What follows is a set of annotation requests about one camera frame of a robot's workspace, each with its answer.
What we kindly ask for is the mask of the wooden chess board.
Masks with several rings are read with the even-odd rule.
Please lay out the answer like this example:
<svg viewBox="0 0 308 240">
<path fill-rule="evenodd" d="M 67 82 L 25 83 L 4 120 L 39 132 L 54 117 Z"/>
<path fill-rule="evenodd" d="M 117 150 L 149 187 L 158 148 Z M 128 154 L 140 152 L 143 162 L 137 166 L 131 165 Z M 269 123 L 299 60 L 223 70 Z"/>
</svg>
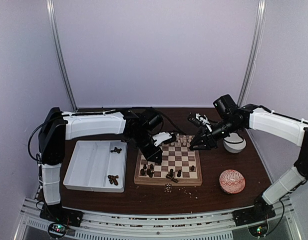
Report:
<svg viewBox="0 0 308 240">
<path fill-rule="evenodd" d="M 169 144 L 160 145 L 162 153 L 162 163 L 157 164 L 147 161 L 141 152 L 138 153 L 137 163 L 134 173 L 134 183 L 137 185 L 152 185 L 163 186 L 166 184 L 177 184 L 179 186 L 201 186 L 203 183 L 201 164 L 199 152 L 190 150 L 189 147 L 177 147 L 170 146 Z M 147 175 L 147 169 L 145 175 L 141 175 L 140 171 L 143 165 L 147 164 L 147 169 L 150 165 L 154 165 L 154 174 Z M 196 171 L 190 171 L 190 167 L 194 165 Z M 174 183 L 166 178 L 169 175 L 170 169 L 174 170 L 173 177 L 178 180 L 178 183 Z M 177 177 L 178 170 L 182 171 L 182 176 Z"/>
</svg>

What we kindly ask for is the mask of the white plastic divided tray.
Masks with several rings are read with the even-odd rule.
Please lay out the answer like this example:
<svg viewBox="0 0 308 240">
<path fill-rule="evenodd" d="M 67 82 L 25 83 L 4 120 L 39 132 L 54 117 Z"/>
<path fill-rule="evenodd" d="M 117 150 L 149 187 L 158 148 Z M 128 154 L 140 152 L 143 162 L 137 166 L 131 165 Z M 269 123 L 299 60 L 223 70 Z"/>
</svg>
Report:
<svg viewBox="0 0 308 240">
<path fill-rule="evenodd" d="M 115 147 L 121 148 L 121 153 L 110 152 Z M 127 150 L 127 143 L 119 140 L 77 141 L 63 185 L 68 190 L 124 192 Z M 119 185 L 110 184 L 108 175 L 119 175 Z"/>
</svg>

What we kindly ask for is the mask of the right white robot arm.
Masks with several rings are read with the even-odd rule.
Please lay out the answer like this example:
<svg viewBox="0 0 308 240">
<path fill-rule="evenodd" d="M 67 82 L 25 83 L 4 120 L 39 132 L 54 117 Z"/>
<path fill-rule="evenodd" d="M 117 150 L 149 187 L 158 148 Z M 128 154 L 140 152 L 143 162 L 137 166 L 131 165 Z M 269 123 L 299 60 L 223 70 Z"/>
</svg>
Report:
<svg viewBox="0 0 308 240">
<path fill-rule="evenodd" d="M 198 127 L 190 142 L 191 150 L 215 149 L 220 140 L 247 130 L 259 143 L 266 166 L 274 165 L 270 157 L 287 161 L 280 164 L 281 176 L 255 199 L 250 209 L 250 217 L 260 221 L 273 204 L 308 181 L 308 120 L 283 115 L 263 105 L 238 106 L 229 94 L 219 97 L 213 105 L 221 118 L 218 122 L 199 113 L 188 116 L 188 121 Z"/>
</svg>

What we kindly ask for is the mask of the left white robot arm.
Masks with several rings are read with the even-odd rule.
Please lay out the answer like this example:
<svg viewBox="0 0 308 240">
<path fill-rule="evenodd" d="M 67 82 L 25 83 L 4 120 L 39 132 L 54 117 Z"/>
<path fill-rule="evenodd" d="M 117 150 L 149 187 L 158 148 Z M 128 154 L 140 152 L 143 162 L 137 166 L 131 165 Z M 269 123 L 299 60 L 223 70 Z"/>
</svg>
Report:
<svg viewBox="0 0 308 240">
<path fill-rule="evenodd" d="M 128 108 L 66 112 L 52 108 L 36 129 L 39 152 L 35 158 L 46 213 L 55 222 L 66 217 L 60 187 L 68 190 L 122 193 L 125 189 L 127 144 L 133 142 L 144 157 L 161 163 L 160 145 L 172 134 L 153 130 L 162 122 L 154 109 Z"/>
</svg>

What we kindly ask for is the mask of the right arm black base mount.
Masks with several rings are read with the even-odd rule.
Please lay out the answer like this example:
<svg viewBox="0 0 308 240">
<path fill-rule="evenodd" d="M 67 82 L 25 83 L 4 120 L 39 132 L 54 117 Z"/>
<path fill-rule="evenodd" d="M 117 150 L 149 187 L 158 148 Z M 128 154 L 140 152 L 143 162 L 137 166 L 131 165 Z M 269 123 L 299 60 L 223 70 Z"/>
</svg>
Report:
<svg viewBox="0 0 308 240">
<path fill-rule="evenodd" d="M 232 212 L 232 215 L 234 222 L 238 227 L 265 221 L 269 218 L 275 217 L 276 213 L 272 209 L 262 212 L 256 210 L 255 207 L 249 207 L 249 208 L 235 210 Z"/>
</svg>

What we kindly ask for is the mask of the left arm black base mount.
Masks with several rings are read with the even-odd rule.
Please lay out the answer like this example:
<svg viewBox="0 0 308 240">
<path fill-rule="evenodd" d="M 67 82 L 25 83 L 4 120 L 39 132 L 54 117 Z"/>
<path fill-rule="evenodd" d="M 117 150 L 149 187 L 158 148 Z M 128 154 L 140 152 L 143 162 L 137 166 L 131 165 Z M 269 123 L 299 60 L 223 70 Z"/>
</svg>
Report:
<svg viewBox="0 0 308 240">
<path fill-rule="evenodd" d="M 80 227 L 83 212 L 63 207 L 54 208 L 51 206 L 44 206 L 40 211 L 39 217 L 50 222 L 52 221 L 58 224 L 69 225 L 70 227 Z"/>
</svg>

